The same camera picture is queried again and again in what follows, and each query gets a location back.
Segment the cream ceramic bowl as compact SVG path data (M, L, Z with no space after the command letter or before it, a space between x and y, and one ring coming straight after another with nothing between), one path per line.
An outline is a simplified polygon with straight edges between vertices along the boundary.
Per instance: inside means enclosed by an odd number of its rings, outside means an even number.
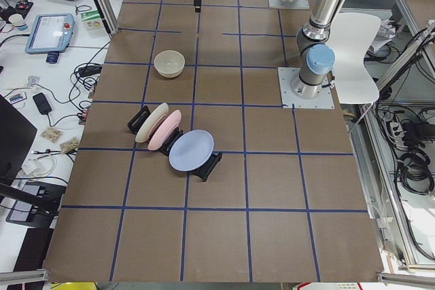
M185 66L183 54L175 50L165 50L156 55L154 68L166 78L175 78L180 75Z

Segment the green white small box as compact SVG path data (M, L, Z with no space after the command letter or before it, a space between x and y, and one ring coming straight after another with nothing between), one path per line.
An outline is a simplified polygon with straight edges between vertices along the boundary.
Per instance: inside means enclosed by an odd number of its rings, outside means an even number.
M100 13L97 10L82 12L80 14L81 22L87 31L101 29L104 27Z

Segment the pink plate in rack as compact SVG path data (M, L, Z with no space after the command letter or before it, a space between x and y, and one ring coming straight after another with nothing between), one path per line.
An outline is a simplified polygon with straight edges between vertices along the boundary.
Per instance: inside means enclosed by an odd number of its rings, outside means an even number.
M174 110L174 112L172 112L157 128L148 143L147 149L150 151L156 151L161 148L171 133L179 126L181 117L181 111L178 109Z

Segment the black power strip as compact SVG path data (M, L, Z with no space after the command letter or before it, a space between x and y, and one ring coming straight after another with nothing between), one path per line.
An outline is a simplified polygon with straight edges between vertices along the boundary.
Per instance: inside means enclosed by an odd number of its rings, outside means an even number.
M88 65L88 66L80 67L77 70L77 73L81 78L85 78L85 77L97 75L101 72L101 70L102 70L101 65Z

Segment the near blue teach pendant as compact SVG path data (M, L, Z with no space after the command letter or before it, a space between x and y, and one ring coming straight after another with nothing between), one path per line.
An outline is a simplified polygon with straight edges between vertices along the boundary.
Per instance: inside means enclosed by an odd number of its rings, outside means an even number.
M27 41L27 54L64 52L69 46L75 20L71 14L37 15Z

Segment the white plastic chair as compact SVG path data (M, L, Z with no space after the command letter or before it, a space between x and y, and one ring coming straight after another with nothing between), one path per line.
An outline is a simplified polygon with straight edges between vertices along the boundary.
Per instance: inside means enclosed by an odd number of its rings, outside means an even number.
M379 90L364 66L364 57L374 41L380 18L361 13L339 13L330 26L326 45L334 51L332 74L339 103L361 105L379 99Z

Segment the cream plate in rack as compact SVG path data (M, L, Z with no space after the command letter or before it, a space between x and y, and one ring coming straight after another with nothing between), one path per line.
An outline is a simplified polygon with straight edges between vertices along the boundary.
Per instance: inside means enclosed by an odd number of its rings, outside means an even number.
M159 125L164 121L169 112L169 106L167 103L161 103L153 112L150 113L149 117L144 121L139 131L136 134L135 142L144 143L148 141L152 133L159 127Z

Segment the blue plate in rack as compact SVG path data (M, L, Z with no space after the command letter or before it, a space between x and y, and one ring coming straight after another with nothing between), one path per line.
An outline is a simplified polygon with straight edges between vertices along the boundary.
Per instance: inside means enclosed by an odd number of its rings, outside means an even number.
M202 166L214 148L213 136L206 130L192 130L179 137L169 152L170 165L178 171L192 171Z

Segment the white paper cup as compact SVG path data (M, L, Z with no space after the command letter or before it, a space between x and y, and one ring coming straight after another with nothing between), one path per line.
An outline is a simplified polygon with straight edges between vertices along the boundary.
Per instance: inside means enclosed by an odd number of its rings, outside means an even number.
M28 25L21 14L12 14L8 20L14 26L14 28L18 29L19 31L25 31L28 29Z

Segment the black power adapter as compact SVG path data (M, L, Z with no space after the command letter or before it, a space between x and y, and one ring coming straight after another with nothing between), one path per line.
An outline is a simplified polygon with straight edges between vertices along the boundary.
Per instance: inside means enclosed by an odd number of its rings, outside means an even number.
M33 101L38 109L38 112L42 115L47 115L52 111L52 107L48 102L44 93L40 92L33 96Z

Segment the black monitor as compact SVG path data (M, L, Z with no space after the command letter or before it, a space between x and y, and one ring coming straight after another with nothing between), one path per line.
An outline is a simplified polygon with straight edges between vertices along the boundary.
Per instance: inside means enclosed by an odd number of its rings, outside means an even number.
M11 185L35 139L37 129L1 96L1 183Z

